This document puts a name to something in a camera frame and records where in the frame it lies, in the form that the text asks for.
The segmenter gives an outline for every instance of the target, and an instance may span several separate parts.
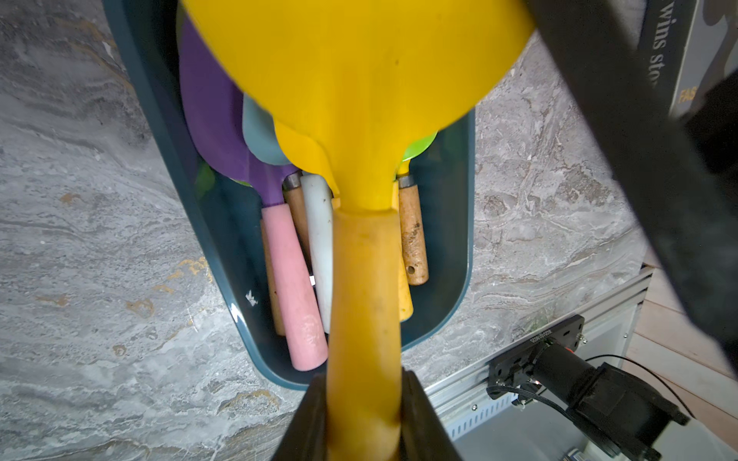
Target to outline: dark teal container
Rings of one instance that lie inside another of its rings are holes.
[[[307,389],[316,372],[292,368],[269,308],[261,245],[261,200],[214,173],[197,180],[203,160],[187,131],[179,96],[176,0],[103,0],[105,12],[156,144],[179,193],[238,332],[268,379]],[[441,131],[411,163],[420,189],[430,279],[410,287],[415,313],[402,324],[402,349],[438,331],[461,303],[472,273],[474,113]]]

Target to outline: wooden floor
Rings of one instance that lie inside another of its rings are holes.
[[[698,420],[738,450],[738,381],[730,365],[715,341],[690,323],[652,252],[646,255],[644,263],[656,270],[631,338],[628,358],[662,377]],[[649,373],[627,362],[623,369],[679,404]]]

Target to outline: black bracket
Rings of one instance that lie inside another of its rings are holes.
[[[534,359],[546,342],[557,342],[572,352],[579,347],[584,317],[575,315],[535,335],[489,362],[489,385],[518,387],[530,381]],[[487,392],[495,400],[504,392]]]

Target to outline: yellow spatula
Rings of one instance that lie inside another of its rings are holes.
[[[341,191],[341,208],[334,214],[328,458],[397,457],[395,171],[413,140],[464,115],[507,72],[533,30],[525,5],[520,0],[184,0],[184,5],[241,89],[325,151],[325,159],[316,160],[328,162]]]

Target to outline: pink handle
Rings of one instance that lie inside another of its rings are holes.
[[[261,216],[292,366],[299,371],[312,370],[328,359],[328,344],[289,205],[263,208]]]

